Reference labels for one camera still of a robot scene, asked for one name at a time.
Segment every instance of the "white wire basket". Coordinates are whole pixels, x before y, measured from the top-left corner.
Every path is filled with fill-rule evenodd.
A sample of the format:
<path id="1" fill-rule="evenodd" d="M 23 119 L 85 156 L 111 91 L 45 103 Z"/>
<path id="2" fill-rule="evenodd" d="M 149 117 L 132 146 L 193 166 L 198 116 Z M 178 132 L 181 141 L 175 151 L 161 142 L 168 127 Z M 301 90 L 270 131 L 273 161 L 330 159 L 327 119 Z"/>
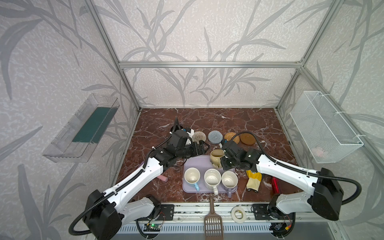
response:
<path id="1" fill-rule="evenodd" d="M 317 163 L 338 162 L 363 146 L 360 137 L 319 91 L 304 91 L 290 114 Z"/>

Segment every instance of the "green panel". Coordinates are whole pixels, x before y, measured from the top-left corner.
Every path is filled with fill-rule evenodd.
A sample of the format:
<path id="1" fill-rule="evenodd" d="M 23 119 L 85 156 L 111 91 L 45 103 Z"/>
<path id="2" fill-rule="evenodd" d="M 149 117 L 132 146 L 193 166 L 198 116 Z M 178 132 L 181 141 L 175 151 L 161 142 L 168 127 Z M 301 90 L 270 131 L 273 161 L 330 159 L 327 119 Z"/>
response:
<path id="1" fill-rule="evenodd" d="M 72 142 L 99 143 L 118 108 L 96 108 Z"/>

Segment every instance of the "leaf patterned wallpaper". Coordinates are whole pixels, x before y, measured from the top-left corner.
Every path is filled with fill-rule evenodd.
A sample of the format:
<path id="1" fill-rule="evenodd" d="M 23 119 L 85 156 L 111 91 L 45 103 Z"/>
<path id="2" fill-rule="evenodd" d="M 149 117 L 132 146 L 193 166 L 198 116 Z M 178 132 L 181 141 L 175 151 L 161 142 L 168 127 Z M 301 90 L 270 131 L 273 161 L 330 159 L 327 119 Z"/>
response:
<path id="1" fill-rule="evenodd" d="M 331 0 L 94 2 L 120 61 L 299 61 Z M 125 69 L 142 107 L 275 106 L 293 71 Z"/>
<path id="2" fill-rule="evenodd" d="M 383 64 L 384 1 L 344 1 L 306 64 L 364 134 L 384 152 Z M 342 206 L 341 223 L 352 240 L 378 240 L 384 235 L 384 176 L 357 150 L 333 164 L 317 164 L 289 113 L 303 91 L 313 90 L 300 77 L 280 109 L 300 158 L 310 168 L 325 167 L 335 175 L 358 180 L 362 195 Z M 355 187 L 342 183 L 345 196 Z"/>
<path id="3" fill-rule="evenodd" d="M 79 239 L 68 226 L 112 184 L 137 112 L 82 1 L 1 0 L 0 22 L 0 239 Z M 43 157 L 90 93 L 121 104 L 91 159 Z"/>

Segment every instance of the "transparent plastic box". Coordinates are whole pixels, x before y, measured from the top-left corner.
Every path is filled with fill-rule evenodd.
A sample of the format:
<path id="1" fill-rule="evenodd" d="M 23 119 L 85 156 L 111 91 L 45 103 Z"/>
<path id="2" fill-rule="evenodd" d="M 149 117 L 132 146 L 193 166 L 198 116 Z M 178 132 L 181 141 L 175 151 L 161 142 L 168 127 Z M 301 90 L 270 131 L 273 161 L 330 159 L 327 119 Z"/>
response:
<path id="1" fill-rule="evenodd" d="M 43 156 L 53 162 L 88 162 L 119 106 L 116 97 L 91 94 Z"/>
<path id="2" fill-rule="evenodd" d="M 363 146 L 360 137 L 319 91 L 304 91 L 291 116 L 317 163 L 340 161 Z"/>

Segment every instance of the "wooden coaster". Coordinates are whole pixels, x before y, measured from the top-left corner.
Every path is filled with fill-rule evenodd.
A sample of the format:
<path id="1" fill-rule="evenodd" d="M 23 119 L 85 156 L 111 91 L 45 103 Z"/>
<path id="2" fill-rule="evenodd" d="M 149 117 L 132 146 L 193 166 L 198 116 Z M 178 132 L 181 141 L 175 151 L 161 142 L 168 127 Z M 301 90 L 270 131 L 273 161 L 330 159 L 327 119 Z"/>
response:
<path id="1" fill-rule="evenodd" d="M 229 132 L 227 134 L 225 134 L 224 138 L 229 141 L 233 138 L 233 136 L 236 135 L 235 132 Z M 240 142 L 240 138 L 239 136 L 236 136 L 235 139 L 233 140 L 235 143 L 239 143 Z"/>
<path id="2" fill-rule="evenodd" d="M 243 133 L 240 135 L 240 140 L 246 145 L 253 145 L 256 142 L 255 137 L 250 133 Z"/>
<path id="3" fill-rule="evenodd" d="M 192 141 L 199 142 L 199 140 L 203 140 L 204 142 L 207 140 L 207 136 L 203 132 L 195 132 L 192 136 Z"/>

